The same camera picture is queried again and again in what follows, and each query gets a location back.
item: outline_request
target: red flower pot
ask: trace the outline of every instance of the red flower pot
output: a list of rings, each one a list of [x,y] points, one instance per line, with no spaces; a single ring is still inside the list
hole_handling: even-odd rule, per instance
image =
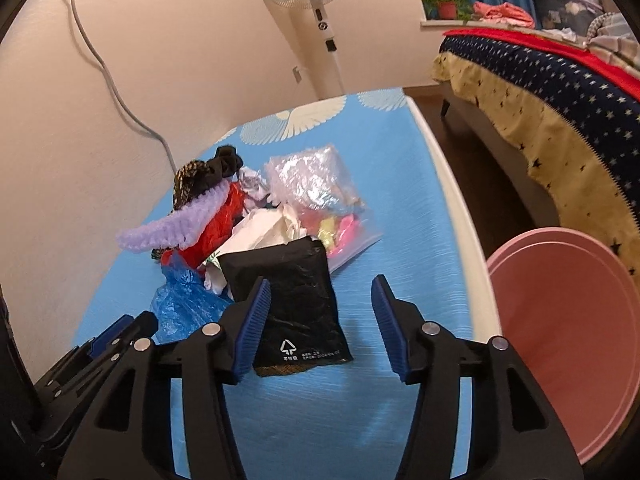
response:
[[[441,20],[455,20],[458,17],[458,6],[455,2],[438,4],[438,16]]]

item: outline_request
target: clear plastic bag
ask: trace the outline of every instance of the clear plastic bag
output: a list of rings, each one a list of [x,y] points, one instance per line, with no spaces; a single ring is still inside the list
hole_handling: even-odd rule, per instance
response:
[[[159,344],[190,336],[201,326],[220,320],[231,300],[204,288],[204,279],[174,253],[162,266],[166,283],[151,301],[151,312],[158,318],[155,339]]]
[[[292,205],[307,233],[322,241],[333,272],[382,238],[338,151],[273,156],[264,165],[274,205]]]

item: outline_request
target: potted plant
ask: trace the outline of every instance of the potted plant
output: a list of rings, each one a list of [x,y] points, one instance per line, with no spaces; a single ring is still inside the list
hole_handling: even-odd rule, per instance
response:
[[[441,20],[469,20],[471,6],[468,0],[422,0],[427,18],[431,19],[433,11],[438,11]]]

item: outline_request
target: storage box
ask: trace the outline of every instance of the storage box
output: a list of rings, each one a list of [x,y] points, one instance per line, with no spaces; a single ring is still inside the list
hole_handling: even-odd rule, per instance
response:
[[[602,7],[589,0],[533,0],[542,28],[572,29],[586,36],[591,22],[602,15]]]

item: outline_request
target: red plastic bag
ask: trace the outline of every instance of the red plastic bag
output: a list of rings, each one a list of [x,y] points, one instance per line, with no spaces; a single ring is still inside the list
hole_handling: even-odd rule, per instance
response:
[[[197,269],[209,255],[231,236],[234,219],[242,215],[244,197],[246,194],[237,182],[232,182],[225,204],[207,224],[197,243],[187,249],[178,250],[184,261],[191,269]],[[165,251],[160,263],[166,265],[171,259],[173,251]]]

